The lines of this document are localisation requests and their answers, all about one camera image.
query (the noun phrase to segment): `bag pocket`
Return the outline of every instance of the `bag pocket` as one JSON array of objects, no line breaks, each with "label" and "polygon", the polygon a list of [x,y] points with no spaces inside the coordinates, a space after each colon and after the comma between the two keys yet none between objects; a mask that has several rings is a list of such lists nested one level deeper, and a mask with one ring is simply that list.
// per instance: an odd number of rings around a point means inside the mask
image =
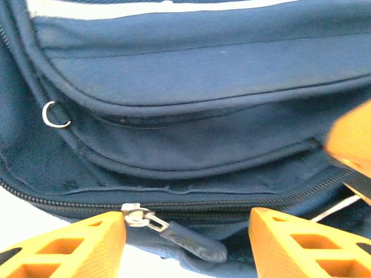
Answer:
[{"label": "bag pocket", "polygon": [[[310,151],[371,81],[363,1],[316,2],[311,15],[300,11],[314,3],[140,14],[32,3],[27,17],[12,9],[43,85],[34,93],[63,106],[49,117],[71,119],[60,133],[78,154],[119,173],[197,178]],[[329,21],[339,10],[346,24]]]}]

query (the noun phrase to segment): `zipper teeth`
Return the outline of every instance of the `zipper teeth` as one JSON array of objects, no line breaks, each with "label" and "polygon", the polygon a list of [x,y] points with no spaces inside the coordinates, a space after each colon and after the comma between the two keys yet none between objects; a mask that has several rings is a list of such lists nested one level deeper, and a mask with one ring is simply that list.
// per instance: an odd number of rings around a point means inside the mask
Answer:
[{"label": "zipper teeth", "polygon": [[[160,202],[153,202],[153,203],[142,203],[143,207],[167,207],[167,211],[171,213],[171,211],[176,211],[179,207],[192,207],[193,211],[200,210],[198,206],[226,206],[226,205],[268,205],[268,204],[275,204],[278,205],[279,203],[289,202],[294,200],[300,200],[311,195],[328,188],[335,182],[339,182],[343,178],[346,178],[348,175],[353,173],[353,170],[344,170],[338,175],[320,183],[316,187],[308,190],[307,192],[300,193],[290,197],[283,197],[283,198],[274,198],[274,199],[267,199],[267,200],[235,200],[235,201],[213,201],[213,202],[168,202],[168,203],[160,203]],[[88,203],[71,203],[71,202],[59,202],[59,201],[52,201],[46,200],[42,198],[33,197],[20,191],[15,190],[11,186],[9,186],[6,182],[0,180],[0,186],[4,188],[6,191],[10,192],[11,194],[15,195],[16,197],[23,199],[25,201],[31,202],[35,205],[39,206],[53,206],[54,209],[60,211],[74,211],[75,209],[84,209],[84,212],[87,213],[94,213],[97,210],[120,210],[122,204],[88,204]]]},{"label": "zipper teeth", "polygon": [[4,30],[3,26],[1,26],[1,25],[0,25],[0,38],[1,38],[2,41],[4,42],[5,46],[6,46],[9,50],[12,50],[12,48],[10,47],[10,43],[9,43],[8,37],[7,37],[6,34],[5,34],[5,30]]}]

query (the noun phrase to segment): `zipper slider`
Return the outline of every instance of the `zipper slider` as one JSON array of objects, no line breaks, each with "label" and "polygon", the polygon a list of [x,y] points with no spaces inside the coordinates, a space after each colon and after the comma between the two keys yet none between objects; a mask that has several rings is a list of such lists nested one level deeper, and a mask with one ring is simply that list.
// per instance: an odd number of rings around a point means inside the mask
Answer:
[{"label": "zipper slider", "polygon": [[121,210],[130,227],[147,226],[159,232],[164,239],[170,240],[205,261],[220,263],[227,260],[227,248],[222,243],[173,221],[168,223],[158,218],[153,211],[140,207],[139,203],[123,204]]}]

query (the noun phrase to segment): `orange plastic object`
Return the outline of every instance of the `orange plastic object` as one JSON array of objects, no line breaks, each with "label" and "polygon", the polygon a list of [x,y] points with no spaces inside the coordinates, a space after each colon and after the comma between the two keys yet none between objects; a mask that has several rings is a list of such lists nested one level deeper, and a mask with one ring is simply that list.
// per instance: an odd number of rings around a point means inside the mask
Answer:
[{"label": "orange plastic object", "polygon": [[104,213],[9,247],[0,278],[116,278],[125,241],[123,214]]},{"label": "orange plastic object", "polygon": [[371,240],[267,208],[249,236],[259,278],[371,277]]},{"label": "orange plastic object", "polygon": [[371,178],[371,101],[334,123],[325,149],[342,164]]}]

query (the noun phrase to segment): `navy fabric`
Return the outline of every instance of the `navy fabric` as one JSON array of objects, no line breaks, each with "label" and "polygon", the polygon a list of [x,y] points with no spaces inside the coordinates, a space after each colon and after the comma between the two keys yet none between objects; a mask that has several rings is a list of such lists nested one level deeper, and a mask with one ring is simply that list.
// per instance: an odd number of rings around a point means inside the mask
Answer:
[{"label": "navy fabric", "polygon": [[[12,48],[0,41],[0,180],[13,189],[48,204],[150,204],[221,241],[227,262],[146,228],[128,243],[223,278],[256,277],[246,202],[310,219],[350,195],[322,144],[371,98],[369,1],[94,21],[25,10],[0,0]],[[44,124],[50,100],[50,120],[69,128]],[[98,213],[38,207],[71,222]],[[357,202],[323,223],[371,237],[370,219]]]}]

